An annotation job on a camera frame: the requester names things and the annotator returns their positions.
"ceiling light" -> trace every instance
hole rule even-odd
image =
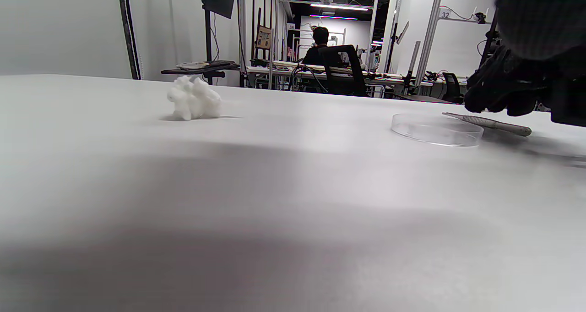
[[[327,7],[328,9],[339,9],[339,10],[354,10],[354,11],[368,11],[364,7],[350,7],[350,6],[339,6],[339,5],[325,5],[325,4],[312,4],[313,7]]]
[[[310,17],[322,17],[322,18],[339,18],[341,20],[358,20],[355,17],[331,17],[331,16],[317,16],[315,14],[310,15]]]

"clear petri dish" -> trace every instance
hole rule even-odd
[[[481,126],[455,118],[419,114],[393,116],[391,129],[399,135],[417,141],[455,147],[477,146],[484,133]]]

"black glove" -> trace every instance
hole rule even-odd
[[[529,114],[538,101],[548,103],[555,72],[549,62],[524,60],[500,46],[468,79],[466,109],[500,112],[506,108],[509,116]]]

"chair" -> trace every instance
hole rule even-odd
[[[367,97],[360,59],[353,45],[322,47],[318,51],[324,59],[330,94]]]
[[[460,83],[458,83],[458,78],[456,74],[452,74],[451,72],[444,72],[445,78],[445,85],[446,85],[446,92],[444,96],[441,98],[443,101],[448,101],[450,103],[455,103],[461,105],[464,103],[464,96],[460,93]]]

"ceiling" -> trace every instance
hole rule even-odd
[[[374,0],[334,0],[334,3],[373,6]],[[372,18],[372,10],[353,11],[353,10],[340,10],[340,9],[320,9],[319,7],[311,7],[308,4],[296,4],[296,3],[291,3],[291,10],[293,11],[293,15],[296,16],[297,20],[300,20],[299,17],[301,17],[301,16],[309,16],[311,14],[339,16],[339,17],[354,17],[354,18],[357,18],[358,20],[363,20],[363,21],[370,21],[370,19]],[[381,40],[383,38],[383,34],[385,34],[385,24],[386,24],[386,20],[387,20],[387,12],[388,11],[389,11],[389,0],[379,0],[379,8],[378,8],[376,20],[375,20],[373,40]]]

